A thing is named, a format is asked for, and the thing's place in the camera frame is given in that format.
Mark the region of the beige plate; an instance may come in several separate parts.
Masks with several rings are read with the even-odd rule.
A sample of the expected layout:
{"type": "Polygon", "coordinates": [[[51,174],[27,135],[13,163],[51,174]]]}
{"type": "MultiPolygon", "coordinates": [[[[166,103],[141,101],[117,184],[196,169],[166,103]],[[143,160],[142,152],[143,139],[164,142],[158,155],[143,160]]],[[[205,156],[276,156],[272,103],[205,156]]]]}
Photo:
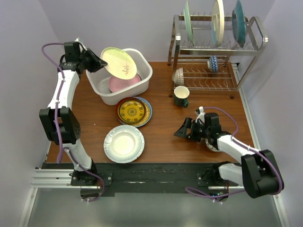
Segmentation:
{"type": "Polygon", "coordinates": [[[134,78],[137,73],[137,66],[132,57],[119,48],[105,48],[101,52],[100,59],[107,63],[105,69],[118,79],[129,80],[134,78]]]}

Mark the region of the pink plate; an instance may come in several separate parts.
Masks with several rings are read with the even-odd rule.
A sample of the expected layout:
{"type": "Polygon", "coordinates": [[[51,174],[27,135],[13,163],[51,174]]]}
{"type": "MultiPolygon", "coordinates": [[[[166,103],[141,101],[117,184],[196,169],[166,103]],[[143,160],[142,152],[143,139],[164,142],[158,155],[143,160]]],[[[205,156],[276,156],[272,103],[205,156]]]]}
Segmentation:
{"type": "Polygon", "coordinates": [[[127,79],[127,80],[119,79],[114,76],[111,76],[109,78],[108,88],[112,93],[114,93],[114,92],[120,91],[124,88],[130,87],[136,83],[139,83],[140,81],[141,81],[141,78],[138,74],[136,74],[136,76],[134,78],[127,79]]]}

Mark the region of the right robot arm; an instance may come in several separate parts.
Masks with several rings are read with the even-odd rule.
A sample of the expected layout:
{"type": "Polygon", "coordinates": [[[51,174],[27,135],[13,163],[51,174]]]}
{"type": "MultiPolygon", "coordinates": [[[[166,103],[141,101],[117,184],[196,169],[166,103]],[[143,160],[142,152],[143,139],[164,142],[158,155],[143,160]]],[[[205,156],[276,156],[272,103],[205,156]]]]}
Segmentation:
{"type": "Polygon", "coordinates": [[[252,148],[223,131],[216,113],[198,111],[197,118],[187,117],[174,135],[196,142],[205,140],[212,149],[224,152],[238,162],[214,164],[201,175],[203,180],[211,180],[217,186],[226,181],[233,182],[243,186],[251,198],[279,194],[284,189],[274,154],[268,149],[252,148]]]}

